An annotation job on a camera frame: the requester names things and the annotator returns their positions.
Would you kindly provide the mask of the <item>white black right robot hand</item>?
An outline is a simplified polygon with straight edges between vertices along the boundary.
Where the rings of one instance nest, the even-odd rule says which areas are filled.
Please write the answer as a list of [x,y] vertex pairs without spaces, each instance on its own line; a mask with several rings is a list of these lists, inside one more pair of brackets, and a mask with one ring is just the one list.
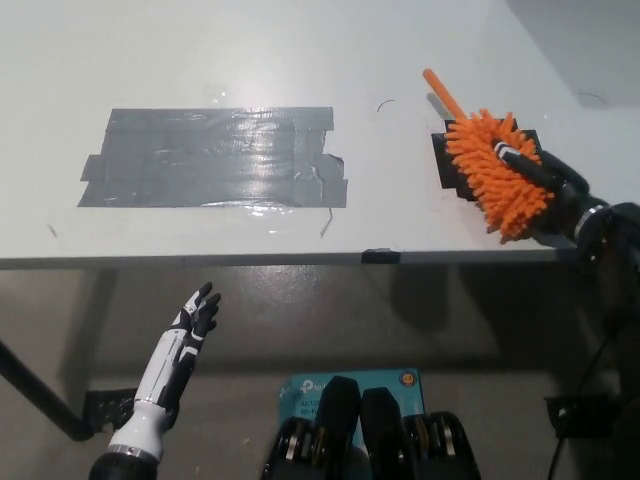
[[561,235],[578,244],[580,231],[589,218],[608,206],[590,193],[590,185],[582,175],[547,150],[538,153],[540,162],[536,163],[505,141],[494,139],[492,146],[503,164],[552,195],[546,207],[534,214],[530,230]]

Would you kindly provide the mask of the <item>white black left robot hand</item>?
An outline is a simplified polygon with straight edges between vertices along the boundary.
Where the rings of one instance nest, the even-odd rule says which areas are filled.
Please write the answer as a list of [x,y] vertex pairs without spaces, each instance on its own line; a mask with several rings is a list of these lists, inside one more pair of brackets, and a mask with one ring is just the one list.
[[221,295],[205,283],[162,333],[134,396],[132,415],[112,436],[108,451],[158,464],[163,437],[175,423],[182,394],[206,336],[216,327]]

